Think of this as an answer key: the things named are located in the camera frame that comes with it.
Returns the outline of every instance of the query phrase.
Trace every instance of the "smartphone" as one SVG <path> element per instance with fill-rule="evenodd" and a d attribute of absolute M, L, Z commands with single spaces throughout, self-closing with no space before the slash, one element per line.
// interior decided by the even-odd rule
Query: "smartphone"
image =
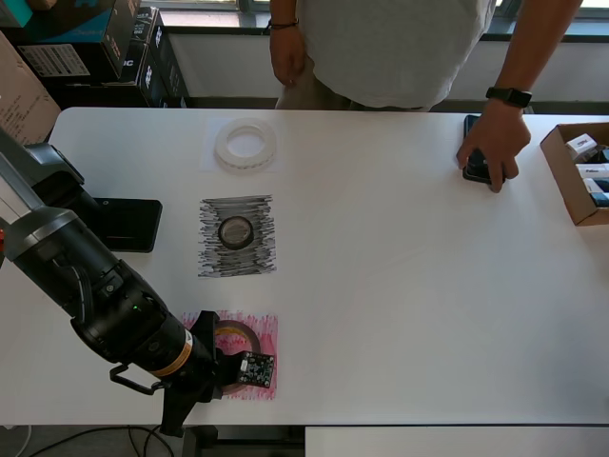
<path fill-rule="evenodd" d="M 479 116 L 469 114 L 465 116 L 465 122 L 463 124 L 463 138 L 467 136 L 467 133 L 474 127 L 474 124 L 479 119 Z M 491 185 L 491 177 L 488 173 L 488 165 L 484 154 L 479 149 L 474 149 L 472 155 L 467 159 L 467 165 L 463 169 L 463 178 L 468 181 L 475 181 L 477 183 L 485 183 Z"/>

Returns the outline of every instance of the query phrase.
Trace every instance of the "hand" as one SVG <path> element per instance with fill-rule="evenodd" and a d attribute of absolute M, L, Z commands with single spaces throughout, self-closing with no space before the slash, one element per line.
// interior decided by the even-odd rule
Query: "hand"
<path fill-rule="evenodd" d="M 293 86 L 305 68 L 305 40 L 298 27 L 272 30 L 270 60 L 275 77 L 284 86 Z"/>
<path fill-rule="evenodd" d="M 474 149 L 479 149 L 488 165 L 491 189 L 499 192 L 503 174 L 508 179 L 518 176 L 516 156 L 530 141 L 531 133 L 522 119 L 522 109 L 491 99 L 457 152 L 459 168 L 463 169 Z"/>

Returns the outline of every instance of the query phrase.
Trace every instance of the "bracelet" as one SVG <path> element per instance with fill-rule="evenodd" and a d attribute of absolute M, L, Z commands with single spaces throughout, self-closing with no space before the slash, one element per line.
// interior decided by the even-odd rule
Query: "bracelet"
<path fill-rule="evenodd" d="M 290 24 L 273 24 L 272 19 L 268 20 L 268 25 L 266 26 L 265 31 L 267 30 L 283 30 L 283 29 L 288 29 L 290 27 L 296 27 L 298 26 L 298 19 L 296 19 L 294 22 L 290 23 Z"/>

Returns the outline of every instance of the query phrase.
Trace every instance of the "transparent tape roll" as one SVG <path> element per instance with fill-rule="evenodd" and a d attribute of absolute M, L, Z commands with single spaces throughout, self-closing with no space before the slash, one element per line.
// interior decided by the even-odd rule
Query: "transparent tape roll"
<path fill-rule="evenodd" d="M 230 139 L 243 135 L 254 134 L 262 138 L 262 149 L 251 156 L 235 154 L 229 147 Z M 216 157 L 220 162 L 232 169 L 259 169 L 268 164 L 277 152 L 277 138 L 273 128 L 264 121 L 255 118 L 236 119 L 226 124 L 216 137 Z"/>

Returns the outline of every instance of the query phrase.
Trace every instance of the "black smartwatch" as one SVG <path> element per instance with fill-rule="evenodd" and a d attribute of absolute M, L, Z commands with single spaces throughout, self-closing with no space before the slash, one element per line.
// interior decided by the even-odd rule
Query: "black smartwatch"
<path fill-rule="evenodd" d="M 496 98 L 498 100 L 502 100 L 508 105 L 522 109 L 529 106 L 531 96 L 531 92 L 523 92 L 514 88 L 488 88 L 488 91 L 486 92 L 486 98 Z"/>

